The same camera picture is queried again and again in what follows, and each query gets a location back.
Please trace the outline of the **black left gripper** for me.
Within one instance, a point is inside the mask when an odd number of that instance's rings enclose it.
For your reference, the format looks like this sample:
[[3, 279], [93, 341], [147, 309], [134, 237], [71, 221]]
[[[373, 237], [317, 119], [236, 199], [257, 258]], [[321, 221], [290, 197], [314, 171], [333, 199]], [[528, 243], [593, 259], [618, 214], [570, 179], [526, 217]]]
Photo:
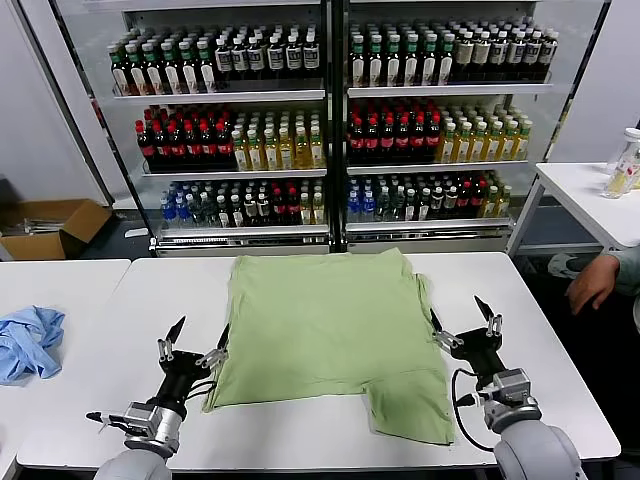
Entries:
[[217, 346], [205, 354], [174, 350], [173, 347], [186, 321], [182, 316], [172, 325], [164, 339], [157, 340], [159, 366], [165, 377], [158, 392], [149, 400], [154, 406], [163, 408], [182, 408], [191, 395], [199, 393], [200, 388], [211, 388], [211, 369], [227, 358], [227, 343], [230, 324], [225, 325]]

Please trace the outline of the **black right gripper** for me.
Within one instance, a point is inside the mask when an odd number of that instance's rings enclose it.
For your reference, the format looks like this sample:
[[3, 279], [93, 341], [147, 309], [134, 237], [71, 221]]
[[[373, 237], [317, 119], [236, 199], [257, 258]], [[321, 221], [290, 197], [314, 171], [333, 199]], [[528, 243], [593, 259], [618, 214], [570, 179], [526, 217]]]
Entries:
[[502, 346], [503, 317], [494, 313], [490, 305], [477, 295], [474, 300], [486, 321], [486, 328], [454, 336], [442, 327], [433, 309], [430, 309], [430, 316], [434, 329], [433, 338], [440, 348], [451, 352], [453, 358], [468, 362], [477, 377], [476, 387], [485, 388], [492, 383], [495, 374], [506, 371], [498, 354]]

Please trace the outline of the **person's bare hand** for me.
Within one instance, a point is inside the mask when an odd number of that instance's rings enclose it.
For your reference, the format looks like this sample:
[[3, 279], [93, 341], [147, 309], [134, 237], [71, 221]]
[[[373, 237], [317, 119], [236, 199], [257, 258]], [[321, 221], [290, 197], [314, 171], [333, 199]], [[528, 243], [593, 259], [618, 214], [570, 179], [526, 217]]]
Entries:
[[566, 296], [573, 315], [585, 306], [598, 310], [613, 292], [620, 269], [620, 261], [612, 255], [600, 255], [591, 261], [571, 282]]

